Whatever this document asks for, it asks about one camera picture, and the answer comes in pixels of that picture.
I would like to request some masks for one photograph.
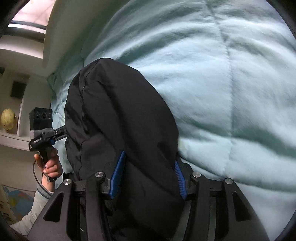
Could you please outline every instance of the silver bolt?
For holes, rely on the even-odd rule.
[[[69,185],[71,182],[72,182],[71,179],[66,179],[66,180],[63,181],[63,183],[65,185]]]
[[[226,178],[225,179],[225,182],[226,182],[226,184],[232,184],[233,183],[233,180],[230,179],[230,178]]]
[[[102,177],[102,176],[104,176],[104,173],[103,173],[103,172],[97,172],[97,173],[95,174],[95,176],[96,176],[96,177]]]
[[[199,172],[194,172],[194,173],[192,173],[192,176],[195,178],[199,178],[199,177],[201,177],[201,174]]]

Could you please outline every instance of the black box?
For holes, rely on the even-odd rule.
[[[52,109],[34,108],[30,112],[30,130],[52,128]]]

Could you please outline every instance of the blanket seam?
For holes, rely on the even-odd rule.
[[[232,153],[232,149],[233,149],[233,139],[232,139],[232,136],[233,136],[233,125],[234,125],[234,121],[233,121],[233,117],[234,117],[234,93],[233,93],[233,86],[234,86],[234,79],[233,79],[233,72],[232,72],[232,68],[231,68],[231,61],[230,61],[230,54],[229,54],[229,50],[227,48],[227,45],[226,45],[226,41],[225,39],[223,38],[223,34],[222,34],[222,30],[221,30],[221,27],[219,26],[219,22],[217,20],[217,18],[215,17],[215,12],[214,10],[211,9],[211,7],[209,6],[209,3],[207,2],[207,0],[205,0],[205,5],[206,7],[208,8],[210,14],[212,15],[213,19],[214,19],[214,22],[215,24],[217,25],[218,29],[219,29],[219,32],[220,32],[220,36],[221,36],[221,39],[222,39],[222,42],[225,46],[225,53],[226,53],[226,56],[227,56],[227,59],[228,59],[228,62],[229,62],[229,73],[230,73],[230,98],[231,98],[231,113],[230,113],[230,119],[231,119],[231,126],[230,126],[230,143],[231,143],[231,147],[230,147],[230,150],[229,150],[229,154],[228,154],[228,160],[231,161],[231,153]],[[225,170],[226,170],[226,166],[227,166],[227,163],[225,164],[225,166],[223,167],[223,174],[225,174]]]

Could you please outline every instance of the light blue blanket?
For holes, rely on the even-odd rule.
[[[102,57],[136,68],[172,111],[182,158],[240,183],[274,240],[296,209],[295,49],[265,0],[131,0],[94,21],[49,77],[54,125],[81,68]]]

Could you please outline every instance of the yellow globe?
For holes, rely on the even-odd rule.
[[[1,115],[1,124],[3,128],[7,131],[10,131],[16,125],[16,115],[12,109],[5,109]]]

